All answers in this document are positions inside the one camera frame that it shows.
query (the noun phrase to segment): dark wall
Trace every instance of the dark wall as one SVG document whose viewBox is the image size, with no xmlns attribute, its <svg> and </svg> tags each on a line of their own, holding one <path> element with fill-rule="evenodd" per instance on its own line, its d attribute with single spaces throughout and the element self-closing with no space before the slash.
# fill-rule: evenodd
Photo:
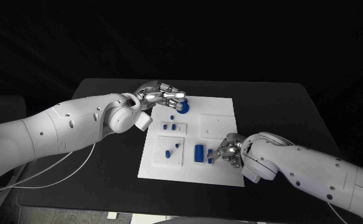
<svg viewBox="0 0 363 224">
<path fill-rule="evenodd" d="M 85 78 L 297 82 L 347 160 L 363 165 L 361 0 L 0 5 L 0 78 L 29 115 L 71 99 Z"/>
</svg>

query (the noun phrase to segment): black table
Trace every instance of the black table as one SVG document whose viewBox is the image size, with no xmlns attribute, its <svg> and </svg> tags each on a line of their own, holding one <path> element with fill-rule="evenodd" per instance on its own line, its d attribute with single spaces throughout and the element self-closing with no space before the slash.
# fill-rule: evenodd
<svg viewBox="0 0 363 224">
<path fill-rule="evenodd" d="M 85 79 L 73 99 L 132 92 L 148 80 Z M 341 158 L 320 114 L 300 84 L 164 80 L 189 95 L 233 98 L 239 134 L 261 131 Z M 86 209 L 171 216 L 216 217 L 284 223 L 341 223 L 327 203 L 295 189 L 282 174 L 245 188 L 138 178 L 145 132 L 134 126 L 95 146 L 78 173 L 58 185 L 22 189 L 23 206 Z M 26 186 L 47 185 L 82 164 L 91 146 L 76 151 Z M 40 158 L 33 173 L 65 155 Z M 340 211 L 359 223 L 356 215 Z"/>
</svg>

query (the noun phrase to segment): raised white platform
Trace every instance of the raised white platform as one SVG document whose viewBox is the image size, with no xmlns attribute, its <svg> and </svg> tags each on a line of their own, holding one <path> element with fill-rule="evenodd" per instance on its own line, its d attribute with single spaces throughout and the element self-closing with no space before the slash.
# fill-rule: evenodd
<svg viewBox="0 0 363 224">
<path fill-rule="evenodd" d="M 204 163 L 194 162 L 194 146 L 204 146 L 206 157 L 207 149 L 216 150 L 226 134 L 236 133 L 232 99 L 187 96 L 187 101 L 190 110 L 186 114 L 166 106 L 153 108 L 138 178 L 243 187 L 240 169 L 233 169 L 222 158 L 213 165 L 207 164 L 207 159 Z M 186 124 L 186 130 L 180 128 L 180 134 L 179 127 L 170 131 L 170 124 L 163 130 L 164 123 Z M 179 148 L 174 147 L 177 141 L 181 142 Z M 170 150 L 170 158 L 166 158 L 166 150 Z"/>
</svg>

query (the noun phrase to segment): blue rectangular block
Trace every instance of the blue rectangular block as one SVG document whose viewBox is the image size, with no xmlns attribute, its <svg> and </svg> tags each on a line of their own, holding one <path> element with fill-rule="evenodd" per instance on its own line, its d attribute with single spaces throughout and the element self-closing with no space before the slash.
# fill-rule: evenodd
<svg viewBox="0 0 363 224">
<path fill-rule="evenodd" d="M 207 163 L 209 163 L 209 164 L 212 164 L 212 163 L 213 163 L 213 159 L 212 159 L 212 158 L 209 158 L 209 159 L 207 159 Z"/>
<path fill-rule="evenodd" d="M 202 144 L 194 146 L 194 162 L 204 162 L 204 146 Z"/>
</svg>

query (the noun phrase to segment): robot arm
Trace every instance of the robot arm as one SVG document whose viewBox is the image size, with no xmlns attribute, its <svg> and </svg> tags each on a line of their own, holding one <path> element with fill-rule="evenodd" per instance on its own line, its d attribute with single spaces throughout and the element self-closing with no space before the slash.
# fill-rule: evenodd
<svg viewBox="0 0 363 224">
<path fill-rule="evenodd" d="M 59 103 L 32 117 L 0 124 L 0 175 L 32 160 L 76 151 L 132 125 L 153 120 L 143 110 L 156 103 L 183 110 L 186 93 L 158 81 L 134 94 L 108 94 Z"/>
<path fill-rule="evenodd" d="M 360 167 L 266 132 L 248 138 L 230 133 L 219 147 L 209 158 L 222 156 L 233 167 L 242 160 L 240 172 L 252 182 L 274 180 L 281 172 L 295 188 L 363 217 Z"/>
</svg>

